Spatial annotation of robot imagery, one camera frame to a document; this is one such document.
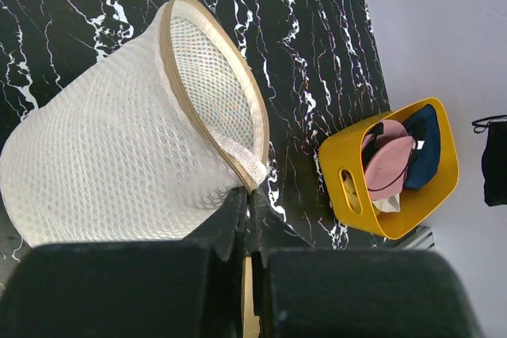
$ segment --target white mesh bag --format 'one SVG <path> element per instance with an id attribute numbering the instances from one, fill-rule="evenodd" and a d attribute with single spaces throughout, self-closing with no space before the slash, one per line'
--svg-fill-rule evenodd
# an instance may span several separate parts
<path id="1" fill-rule="evenodd" d="M 182 238 L 266 176 L 269 123 L 249 67 L 197 0 L 89 68 L 7 140 L 0 189 L 31 246 Z"/>

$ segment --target yellow plastic bin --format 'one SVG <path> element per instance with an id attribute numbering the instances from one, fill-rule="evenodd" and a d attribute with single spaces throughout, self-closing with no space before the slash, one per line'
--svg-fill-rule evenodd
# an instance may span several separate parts
<path id="1" fill-rule="evenodd" d="M 436 109 L 440 128 L 441 151 L 438 171 L 421 189 L 402 191 L 399 213 L 375 212 L 364 179 L 361 142 L 369 129 L 381 120 L 403 122 L 427 104 Z M 403 237 L 428 217 L 454 191 L 459 178 L 458 158 L 451 126 L 444 106 L 436 98 L 424 99 L 396 112 L 385 112 L 347 127 L 322 144 L 318 159 L 336 218 L 359 230 L 390 239 Z M 359 206 L 355 203 L 353 207 L 349 201 L 342 177 L 344 171 L 348 171 L 353 179 Z"/>

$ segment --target navy blue cloth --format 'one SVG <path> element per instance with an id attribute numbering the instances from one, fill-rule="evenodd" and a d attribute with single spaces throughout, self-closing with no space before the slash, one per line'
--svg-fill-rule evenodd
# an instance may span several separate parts
<path id="1" fill-rule="evenodd" d="M 440 128 L 435 108 L 427 104 L 409 117 L 403 127 L 415 140 L 424 140 L 422 148 L 412 155 L 403 185 L 405 189 L 418 190 L 436 175 L 440 164 Z"/>

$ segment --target black pouch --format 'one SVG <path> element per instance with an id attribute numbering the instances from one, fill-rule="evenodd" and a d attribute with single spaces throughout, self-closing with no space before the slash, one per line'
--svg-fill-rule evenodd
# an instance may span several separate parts
<path id="1" fill-rule="evenodd" d="M 474 132 L 488 130 L 482 154 L 484 202 L 488 206 L 507 204 L 507 115 L 491 116 L 472 122 Z"/>

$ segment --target white wall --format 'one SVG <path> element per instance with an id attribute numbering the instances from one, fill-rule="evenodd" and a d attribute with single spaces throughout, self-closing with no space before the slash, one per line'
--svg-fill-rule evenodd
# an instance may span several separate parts
<path id="1" fill-rule="evenodd" d="M 392 108 L 440 98 L 451 120 L 459 185 L 427 221 L 488 337 L 507 337 L 507 207 L 483 202 L 486 133 L 507 114 L 507 0 L 368 0 Z"/>

